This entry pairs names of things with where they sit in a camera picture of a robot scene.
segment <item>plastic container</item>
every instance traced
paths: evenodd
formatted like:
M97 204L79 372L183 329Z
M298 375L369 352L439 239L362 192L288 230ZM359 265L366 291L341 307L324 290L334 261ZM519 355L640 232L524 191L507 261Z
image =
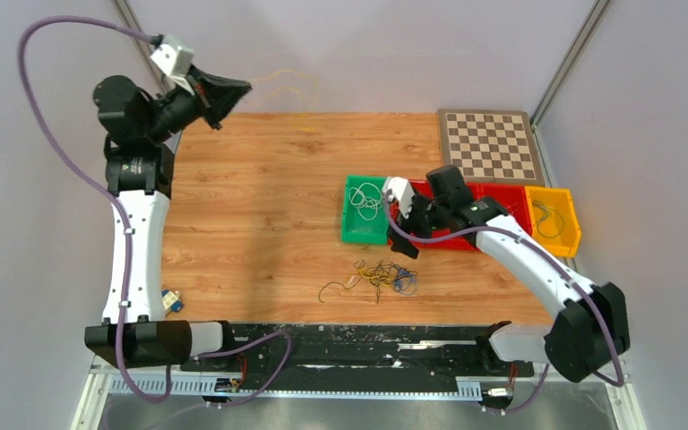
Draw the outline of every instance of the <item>plastic container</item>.
M410 181L415 190L425 196L434 197L431 185L427 181ZM526 198L526 188L521 185L496 185L496 184L467 184L475 199L484 196L493 197L502 206L507 208L511 215L520 224L524 231L531 234L531 215L529 213L529 201ZM397 216L397 208L392 207L391 215ZM432 237L445 236L450 230L436 230ZM444 249L476 249L462 237L445 240L438 244L414 244L418 248L444 248Z
M573 257L581 241L581 228L573 208L571 190L527 186L531 237L552 255Z
M344 210L341 213L341 241L354 244L386 245L386 228L388 222L383 216L383 207L376 213L375 210L362 208L361 211L349 202L350 189L358 189L362 184L373 184L377 188L366 185L360 191L367 197L381 199L381 189L386 182L384 176L347 176L347 185L344 187Z

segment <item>robotic arm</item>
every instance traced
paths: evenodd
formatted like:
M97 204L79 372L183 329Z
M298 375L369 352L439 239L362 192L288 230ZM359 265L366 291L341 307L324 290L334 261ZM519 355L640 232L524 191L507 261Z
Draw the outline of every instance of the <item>robotic arm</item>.
M221 78L191 64L194 52L170 36L155 40L151 60L176 84L156 98L125 76L110 76L93 91L99 121L107 129L107 189L128 217L125 228L113 207L115 247L112 280L100 326L87 327L85 344L116 366L115 331L126 307L123 355L128 368L185 363L216 351L231 338L226 322L165 321L159 270L162 233L168 214L175 153L165 145L198 118L220 129L249 82ZM132 239L130 284L122 298L125 240Z
M419 241L431 237L435 229L460 232L476 228L463 237L510 270L555 319L551 328L508 322L493 326L496 330L482 342L488 341L497 358L552 364L566 379L576 383L610 362L606 338L587 301L576 290L578 286L603 315L616 353L622 354L629 348L624 293L616 285L598 287L563 265L523 231L494 199L476 200L456 167L438 168L429 172L426 179L434 193L433 200L416 193L404 178L390 177L383 186L388 202L397 202L400 209L396 222L387 231L392 251L417 258L418 250L410 242L416 239L409 239L409 234Z

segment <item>scratched black surface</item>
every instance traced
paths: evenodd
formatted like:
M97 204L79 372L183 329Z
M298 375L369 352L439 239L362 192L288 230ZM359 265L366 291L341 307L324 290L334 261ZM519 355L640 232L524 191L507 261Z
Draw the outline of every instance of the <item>scratched black surface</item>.
M457 391L456 376L506 376L510 367L490 374L480 364L475 345L448 345L424 350L398 350L399 343L421 340L473 340L485 327L386 326L333 324L232 324L237 338L249 341L279 330L293 339L284 369L273 390L298 391ZM238 341L235 347L248 341ZM244 388L255 390L281 360L286 341L279 337L245 352L248 360ZM309 368L307 366L333 366ZM529 364L516 363L519 376L532 376ZM184 371L239 371L239 361L191 361Z

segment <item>yellow bin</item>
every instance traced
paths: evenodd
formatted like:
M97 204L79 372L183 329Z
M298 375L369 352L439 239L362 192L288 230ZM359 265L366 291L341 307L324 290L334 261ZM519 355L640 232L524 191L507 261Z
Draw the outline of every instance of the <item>yellow bin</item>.
M573 257L581 241L581 228L573 208L571 190L527 186L531 236L552 255Z

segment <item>wooden tabletop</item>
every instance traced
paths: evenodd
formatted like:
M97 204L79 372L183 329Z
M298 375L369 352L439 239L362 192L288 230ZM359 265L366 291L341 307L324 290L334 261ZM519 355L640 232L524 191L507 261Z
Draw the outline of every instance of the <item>wooden tabletop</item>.
M212 131L185 130L165 226L164 288L182 294L171 318L252 323L548 323L545 310L502 265L481 253L340 240L347 175L424 178L440 165L435 114L240 115ZM404 297L352 264L396 262L416 271Z

